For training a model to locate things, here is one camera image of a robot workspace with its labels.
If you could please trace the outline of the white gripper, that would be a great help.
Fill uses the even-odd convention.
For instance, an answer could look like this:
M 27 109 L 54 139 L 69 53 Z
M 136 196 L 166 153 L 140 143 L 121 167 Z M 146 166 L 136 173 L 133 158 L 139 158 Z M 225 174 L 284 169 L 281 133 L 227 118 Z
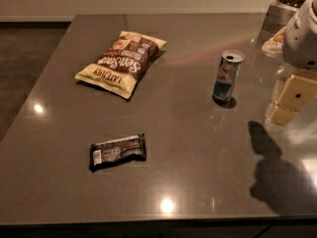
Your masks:
M 283 59 L 295 67 L 317 68 L 317 0 L 306 0 L 287 23 L 282 53 Z M 286 125 L 316 95 L 317 73 L 299 70 L 286 80 L 277 98 L 279 107 L 271 104 L 267 108 L 267 119 L 277 125 Z

